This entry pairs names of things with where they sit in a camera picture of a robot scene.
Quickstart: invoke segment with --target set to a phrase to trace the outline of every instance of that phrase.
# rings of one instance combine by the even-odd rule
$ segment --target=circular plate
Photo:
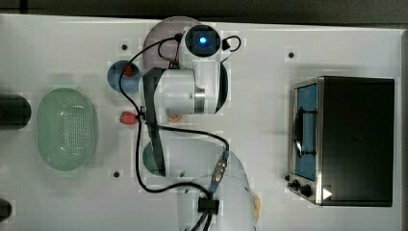
[[[144,40],[143,48],[161,39],[174,37],[177,33],[185,32],[190,27],[200,24],[199,21],[190,17],[174,16],[167,18],[153,27]],[[143,53],[143,63],[147,70],[153,67],[168,68],[169,61],[160,58],[157,47],[154,46]],[[163,56],[174,59],[177,52],[177,42],[171,40],[164,43],[161,51]]]

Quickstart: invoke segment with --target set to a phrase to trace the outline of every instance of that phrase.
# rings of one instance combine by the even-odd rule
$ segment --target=mesh basket
[[[52,90],[38,106],[38,151],[57,170],[82,166],[94,149],[92,105],[73,89]]]

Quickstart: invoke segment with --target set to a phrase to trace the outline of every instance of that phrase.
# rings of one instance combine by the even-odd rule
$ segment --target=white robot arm
[[[225,142],[224,150],[215,143],[180,138],[177,131],[166,127],[167,115],[213,115],[222,107],[228,93],[227,72],[222,62],[231,55],[230,47],[226,38],[221,39],[214,28],[205,25],[191,27],[179,41],[180,69],[154,67],[140,81],[143,119],[151,139],[144,151],[149,153],[158,175],[176,183],[191,179],[209,188],[214,200],[222,201],[213,214],[215,222],[204,229],[254,230],[247,177],[240,160],[229,151],[228,143]],[[194,192],[178,194],[182,231],[190,231],[193,221],[200,217],[198,196]]]

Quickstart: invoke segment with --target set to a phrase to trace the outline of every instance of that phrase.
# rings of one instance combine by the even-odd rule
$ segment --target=black toaster oven
[[[293,86],[293,193],[323,206],[393,204],[393,79],[321,76]]]

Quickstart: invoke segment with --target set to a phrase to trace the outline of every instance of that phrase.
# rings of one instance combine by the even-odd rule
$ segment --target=table surface
[[[33,110],[25,128],[0,132],[0,197],[13,205],[0,230],[178,230],[175,193],[150,194],[137,182],[136,127],[118,122],[131,105],[107,82],[110,65],[136,54],[157,22],[0,15],[0,90],[24,96]],[[228,100],[217,115],[184,116],[178,126],[217,132],[231,142],[262,201],[258,230],[400,230],[402,31],[211,25],[243,41],[225,64]],[[127,51],[120,49],[123,42]],[[141,59],[135,64],[142,67]],[[290,88],[320,75],[395,78],[392,208],[319,207],[286,188]],[[49,167],[37,150],[38,104],[60,87],[89,98],[98,119],[94,154],[68,173]],[[119,178],[113,177],[115,171]]]

